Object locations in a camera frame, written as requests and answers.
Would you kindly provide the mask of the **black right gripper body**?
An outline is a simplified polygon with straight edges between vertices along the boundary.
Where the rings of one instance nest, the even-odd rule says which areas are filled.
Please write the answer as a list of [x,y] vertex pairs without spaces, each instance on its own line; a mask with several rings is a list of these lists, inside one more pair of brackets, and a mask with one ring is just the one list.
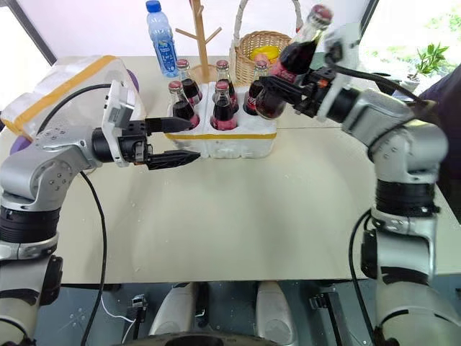
[[310,68],[300,85],[310,92],[310,101],[307,104],[307,112],[298,114],[315,117],[335,78],[336,72],[329,67]]

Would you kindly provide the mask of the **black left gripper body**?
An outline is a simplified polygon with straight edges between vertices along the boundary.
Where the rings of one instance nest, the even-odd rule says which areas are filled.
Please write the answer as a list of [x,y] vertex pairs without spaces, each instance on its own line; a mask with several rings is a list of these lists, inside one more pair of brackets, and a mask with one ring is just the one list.
[[133,164],[148,164],[153,154],[152,145],[148,142],[151,134],[146,120],[130,121],[118,138],[123,159]]

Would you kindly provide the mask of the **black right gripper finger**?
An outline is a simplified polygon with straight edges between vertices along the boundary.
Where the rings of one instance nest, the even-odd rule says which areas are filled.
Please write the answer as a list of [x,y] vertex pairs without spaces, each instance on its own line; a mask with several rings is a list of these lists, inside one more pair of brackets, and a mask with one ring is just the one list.
[[286,103],[290,104],[296,113],[306,113],[307,103],[303,96],[290,96],[285,99]]
[[308,104],[310,101],[310,92],[307,89],[291,84],[277,76],[263,76],[259,80],[263,90],[258,99],[263,103]]

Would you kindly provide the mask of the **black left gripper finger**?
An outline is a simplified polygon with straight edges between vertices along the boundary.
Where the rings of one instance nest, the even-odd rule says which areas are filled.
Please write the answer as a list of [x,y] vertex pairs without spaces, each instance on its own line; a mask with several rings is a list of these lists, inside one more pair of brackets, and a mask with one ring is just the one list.
[[189,130],[192,123],[180,117],[155,117],[145,119],[145,129],[148,135],[152,133],[178,133]]
[[146,159],[146,166],[149,170],[169,169],[192,163],[200,157],[201,154],[195,151],[165,151],[162,154],[149,154]]

